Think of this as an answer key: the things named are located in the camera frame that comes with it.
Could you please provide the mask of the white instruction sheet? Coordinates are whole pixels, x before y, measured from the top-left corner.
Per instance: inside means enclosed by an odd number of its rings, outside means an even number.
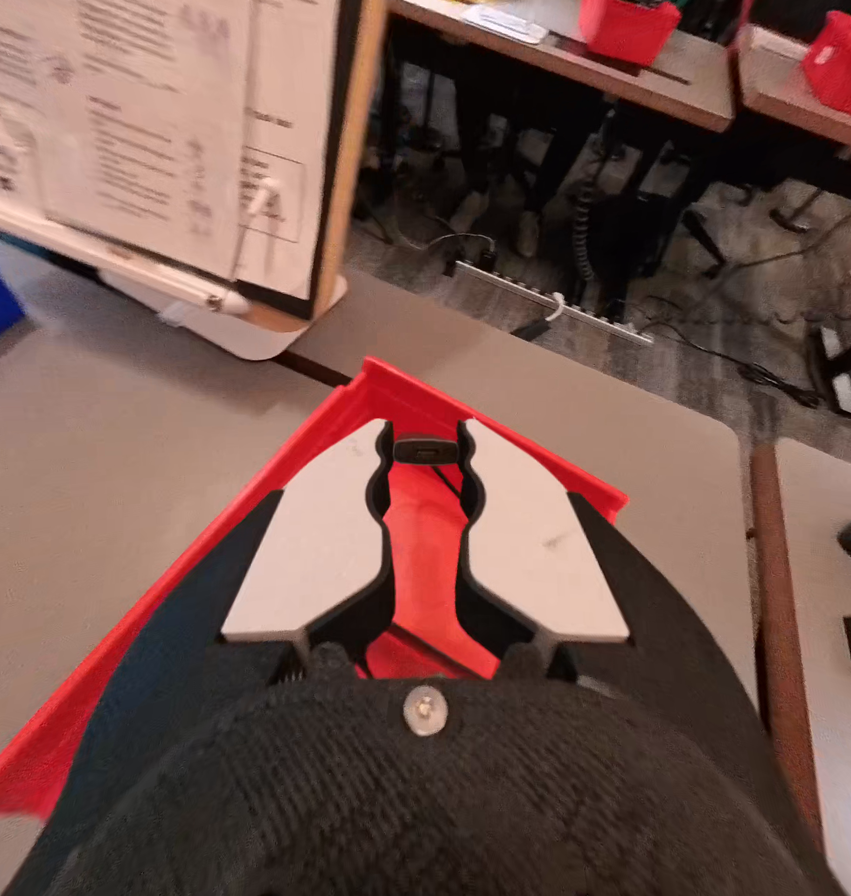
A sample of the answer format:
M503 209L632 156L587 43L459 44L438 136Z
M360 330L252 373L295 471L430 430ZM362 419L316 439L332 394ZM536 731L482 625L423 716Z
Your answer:
M312 301L340 2L256 2L240 182L241 284Z

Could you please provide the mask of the white power strip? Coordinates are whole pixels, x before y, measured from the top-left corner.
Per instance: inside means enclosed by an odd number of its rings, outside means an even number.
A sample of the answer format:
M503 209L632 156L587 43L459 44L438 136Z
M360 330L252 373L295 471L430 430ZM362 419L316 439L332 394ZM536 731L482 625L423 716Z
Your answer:
M567 318L635 345L648 347L654 344L654 338L650 334L638 332L633 324L614 322L581 307L570 305L560 292L543 293L524 282L489 272L462 260L454 263L453 272L455 276L467 277L498 288L541 309L541 316L514 332L518 338L526 342L533 342L538 336L548 332L557 321Z

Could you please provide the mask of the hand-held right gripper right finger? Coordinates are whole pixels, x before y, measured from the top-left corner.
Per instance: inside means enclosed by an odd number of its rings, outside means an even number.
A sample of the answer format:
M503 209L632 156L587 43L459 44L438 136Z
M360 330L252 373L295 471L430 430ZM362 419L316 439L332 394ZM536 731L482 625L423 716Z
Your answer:
M466 523L455 580L465 633L502 660L531 645L627 644L631 630L579 518L577 494L485 423L458 424Z

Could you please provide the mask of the red plastic bin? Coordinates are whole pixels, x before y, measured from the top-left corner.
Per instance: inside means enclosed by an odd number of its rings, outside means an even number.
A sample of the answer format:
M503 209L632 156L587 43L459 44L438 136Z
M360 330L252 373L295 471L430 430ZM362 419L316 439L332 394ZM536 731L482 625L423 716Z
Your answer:
M826 13L823 28L801 63L812 91L824 106L851 116L851 15Z
M63 790L92 712L132 642L191 571L237 530L244 518L290 475L340 437L372 419L402 434L455 433L475 418L543 464L569 491L583 495L609 522L628 496L543 446L469 408L444 392L374 357L349 385L338 387L291 435L238 496L210 523L122 619L76 666L0 753L0 815L47 820ZM463 633L454 615L454 578L464 515L431 472L390 473L391 533L397 610L389 633L368 649L377 678L447 673L490 678L499 661Z
M641 68L651 66L677 29L671 2L581 1L579 29L588 51Z

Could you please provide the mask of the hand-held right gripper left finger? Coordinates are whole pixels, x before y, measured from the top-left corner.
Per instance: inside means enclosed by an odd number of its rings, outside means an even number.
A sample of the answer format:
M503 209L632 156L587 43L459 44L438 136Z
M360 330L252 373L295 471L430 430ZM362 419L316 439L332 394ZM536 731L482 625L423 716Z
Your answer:
M396 608L391 536L390 421L374 419L323 450L280 491L269 525L222 624L229 643L281 642L307 658L339 644L353 661Z

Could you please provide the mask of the wooden document board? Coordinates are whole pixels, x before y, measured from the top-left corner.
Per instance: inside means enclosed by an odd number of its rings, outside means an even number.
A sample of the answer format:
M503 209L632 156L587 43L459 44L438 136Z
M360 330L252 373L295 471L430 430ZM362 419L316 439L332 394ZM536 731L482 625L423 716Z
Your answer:
M255 3L251 2L252 23L245 88L244 140L247 127L245 110L248 100L249 67L252 61L252 26ZM302 309L300 304L289 308L278 306L273 303L273 299L277 297L276 294L267 293L259 287L251 287L238 281L237 265L244 229L241 222L241 206L239 207L239 229L234 266L230 275L225 279L177 263L164 256L131 247L110 238L106 239L123 247L146 252L161 262L170 260L177 268L199 276L207 275L220 285L236 286L242 297L260 301L271 308L284 311L302 320L314 322L342 300L348 288L347 280L342 275L342 257L349 229L357 168L363 151L369 102L375 86L376 51L380 48L382 41L386 2L340 2L340 4L322 216L314 255L314 290L312 301L307 304L307 314L297 316L295 312ZM87 231L80 231L104 238Z

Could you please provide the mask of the grey desk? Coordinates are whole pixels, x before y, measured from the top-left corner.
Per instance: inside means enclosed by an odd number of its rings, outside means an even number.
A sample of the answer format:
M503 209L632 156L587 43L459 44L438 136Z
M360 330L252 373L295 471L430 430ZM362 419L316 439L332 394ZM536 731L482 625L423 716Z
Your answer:
M554 32L537 44L503 36L466 18L462 2L389 1L388 11L438 34L488 49L533 68L643 106L668 118L721 133L734 117L729 54L725 47L676 30L646 68L590 53L580 39Z
M735 46L747 108L851 148L851 116L824 106L802 74L806 44L749 23Z
M367 356L626 493L622 533L759 707L744 465L719 421L363 273L257 363L3 242L0 276L27 312L0 337L0 752Z
M751 461L765 720L800 816L851 894L851 464L793 439Z

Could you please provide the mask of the white document stand base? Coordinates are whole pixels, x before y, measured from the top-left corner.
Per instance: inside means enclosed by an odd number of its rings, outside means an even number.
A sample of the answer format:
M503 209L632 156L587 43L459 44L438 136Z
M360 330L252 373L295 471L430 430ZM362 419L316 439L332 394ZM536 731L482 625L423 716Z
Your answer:
M242 297L236 286L220 285L170 260L158 261L2 200L0 233L90 269L105 286L150 308L165 325L188 330L242 360L273 359L312 326Z
M539 45L548 35L547 28L531 19L492 4L468 6L461 14L460 20L496 36L528 46Z

